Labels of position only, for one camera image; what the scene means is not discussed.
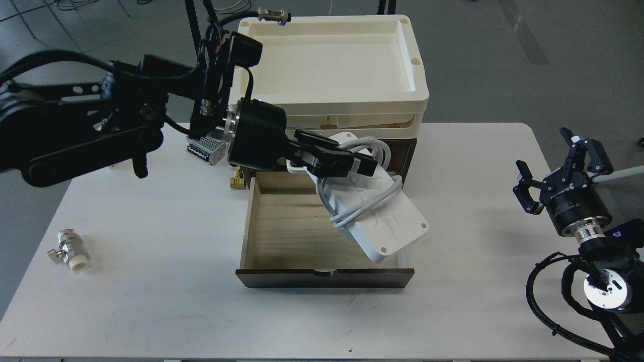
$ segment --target brass fitting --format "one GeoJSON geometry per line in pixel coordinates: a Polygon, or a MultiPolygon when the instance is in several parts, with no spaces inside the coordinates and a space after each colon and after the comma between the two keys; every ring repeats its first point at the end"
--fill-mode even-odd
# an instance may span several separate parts
{"type": "Polygon", "coordinates": [[[243,190],[246,188],[246,179],[244,179],[241,171],[242,168],[237,166],[235,174],[231,178],[231,189],[233,190],[243,190]]]}

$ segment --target cream plastic tray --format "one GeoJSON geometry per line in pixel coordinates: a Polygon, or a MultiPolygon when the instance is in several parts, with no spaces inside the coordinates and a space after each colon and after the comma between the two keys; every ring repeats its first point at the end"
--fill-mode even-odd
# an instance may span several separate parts
{"type": "MultiPolygon", "coordinates": [[[[358,137],[413,138],[429,91],[404,15],[293,17],[286,26],[245,19],[239,32],[263,44],[253,98],[284,108],[289,127],[351,129],[358,137]]],[[[231,103],[248,76],[237,69],[231,103]]]]}

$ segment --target open drawer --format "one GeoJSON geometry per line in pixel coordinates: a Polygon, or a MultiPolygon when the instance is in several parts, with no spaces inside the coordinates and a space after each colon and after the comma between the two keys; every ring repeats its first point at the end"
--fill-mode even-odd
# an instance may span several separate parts
{"type": "Polygon", "coordinates": [[[376,264],[342,237],[307,175],[257,172],[237,277],[249,288],[404,288],[404,251],[376,264]]]}

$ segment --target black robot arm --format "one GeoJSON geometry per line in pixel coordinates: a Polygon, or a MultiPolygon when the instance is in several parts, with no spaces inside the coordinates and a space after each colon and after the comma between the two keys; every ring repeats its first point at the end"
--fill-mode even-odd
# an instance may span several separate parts
{"type": "Polygon", "coordinates": [[[545,208],[560,236],[576,238],[579,255],[555,253],[538,263],[527,283],[528,304],[553,334],[607,354],[611,360],[643,361],[644,332],[629,329],[619,315],[644,317],[644,263],[637,252],[637,248],[644,245],[644,222],[636,219],[611,230],[603,230],[612,217],[594,190],[592,180],[597,175],[612,173],[611,162],[599,141],[573,136],[566,128],[561,129],[561,134],[569,146],[563,166],[538,182],[533,180],[527,164],[518,160],[518,184],[513,192],[525,212],[539,214],[545,208]],[[587,155],[590,161],[584,168],[587,155]],[[530,187],[540,190],[538,202],[532,199],[530,187]],[[537,274],[562,260],[571,263],[562,276],[564,300],[580,315],[599,321],[614,348],[573,334],[549,319],[536,304],[533,286],[537,274]],[[583,289],[590,309],[573,298],[571,288],[576,271],[588,274],[583,289]]]}
{"type": "MultiPolygon", "coordinates": [[[[290,20],[286,12],[246,15],[280,24],[290,20]]],[[[206,36],[196,42],[194,67],[154,55],[143,56],[138,65],[105,63],[66,50],[35,53],[11,65],[0,74],[0,169],[19,169],[29,184],[45,187],[132,159],[135,174],[145,177],[146,155],[161,146],[161,128],[168,124],[191,138],[209,135],[228,142],[229,161],[252,169],[272,169],[284,157],[318,177],[350,171],[373,175],[377,162],[372,157],[305,130],[287,135],[286,113],[252,100],[252,81],[246,97],[229,111],[234,68],[250,73],[260,61],[262,45],[224,30],[216,17],[210,22],[206,36]],[[33,86],[13,81],[60,61],[91,64],[107,74],[100,83],[33,86]],[[169,93],[194,101],[189,128],[167,116],[169,93]],[[75,100],[87,95],[94,99],[75,100]]]]}

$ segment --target white power adapter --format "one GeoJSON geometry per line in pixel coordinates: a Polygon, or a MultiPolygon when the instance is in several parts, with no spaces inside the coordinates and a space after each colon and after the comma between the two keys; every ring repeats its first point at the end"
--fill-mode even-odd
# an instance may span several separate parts
{"type": "MultiPolygon", "coordinates": [[[[356,140],[351,132],[338,133],[329,138],[340,144],[356,140]]],[[[370,155],[366,149],[360,152],[370,155]]],[[[307,173],[316,184],[320,183],[304,167],[293,167],[287,162],[287,169],[291,173],[307,173]]],[[[352,213],[355,205],[365,202],[369,204],[360,216],[337,230],[349,240],[355,240],[375,263],[389,260],[429,229],[427,220],[403,193],[399,184],[400,180],[392,179],[380,165],[376,167],[373,176],[350,172],[347,177],[326,178],[322,183],[323,194],[332,213],[342,216],[343,213],[347,214],[347,209],[352,213]],[[378,196],[384,197],[384,200],[374,205],[368,202],[377,201],[378,196]]],[[[336,225],[342,225],[337,217],[332,217],[332,220],[336,225]]]]}

